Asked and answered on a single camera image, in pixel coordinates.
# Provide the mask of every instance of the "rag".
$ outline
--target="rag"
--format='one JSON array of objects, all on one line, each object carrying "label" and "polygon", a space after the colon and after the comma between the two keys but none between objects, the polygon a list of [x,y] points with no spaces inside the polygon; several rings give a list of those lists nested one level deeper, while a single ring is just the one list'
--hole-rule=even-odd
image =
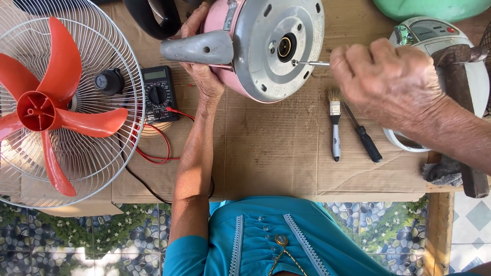
[{"label": "rag", "polygon": [[462,184],[460,162],[442,155],[440,163],[423,166],[423,179],[437,186],[452,185],[458,187]]}]

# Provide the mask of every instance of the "blue blouse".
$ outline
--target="blue blouse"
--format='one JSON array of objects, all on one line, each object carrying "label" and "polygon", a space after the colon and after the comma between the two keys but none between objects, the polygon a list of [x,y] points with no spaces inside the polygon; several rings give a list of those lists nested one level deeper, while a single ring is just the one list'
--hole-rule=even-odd
[{"label": "blue blouse", "polygon": [[[317,203],[286,196],[253,196],[221,206],[209,221],[209,241],[187,236],[167,248],[164,276],[268,276],[283,251],[308,276],[392,276],[346,234]],[[283,254],[272,275],[303,275]],[[474,273],[457,273],[477,276]]]}]

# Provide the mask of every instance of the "digital multimeter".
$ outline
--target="digital multimeter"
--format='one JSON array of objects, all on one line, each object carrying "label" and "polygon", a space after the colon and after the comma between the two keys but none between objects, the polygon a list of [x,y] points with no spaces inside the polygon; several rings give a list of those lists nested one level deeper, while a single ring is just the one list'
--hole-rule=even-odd
[{"label": "digital multimeter", "polygon": [[179,114],[167,111],[177,109],[172,72],[169,66],[142,68],[145,89],[145,118],[148,124],[179,120]]}]

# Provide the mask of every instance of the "pink electric kettle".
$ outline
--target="pink electric kettle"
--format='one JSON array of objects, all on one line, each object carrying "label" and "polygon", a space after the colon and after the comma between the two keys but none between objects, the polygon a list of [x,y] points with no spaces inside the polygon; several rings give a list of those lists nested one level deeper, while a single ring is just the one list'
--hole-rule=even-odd
[{"label": "pink electric kettle", "polygon": [[314,67],[292,61],[317,60],[323,40],[321,0],[217,0],[201,34],[163,40],[160,52],[167,60],[209,64],[236,92],[274,103],[306,82]]}]

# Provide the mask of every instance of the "paintbrush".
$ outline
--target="paintbrush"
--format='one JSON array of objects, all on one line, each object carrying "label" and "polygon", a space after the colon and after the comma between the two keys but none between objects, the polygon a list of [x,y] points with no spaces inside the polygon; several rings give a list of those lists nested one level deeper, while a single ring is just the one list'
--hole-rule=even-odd
[{"label": "paintbrush", "polygon": [[339,87],[330,87],[327,91],[329,100],[329,116],[332,121],[332,156],[338,162],[341,157],[341,144],[339,143],[339,118],[341,118],[341,90]]}]

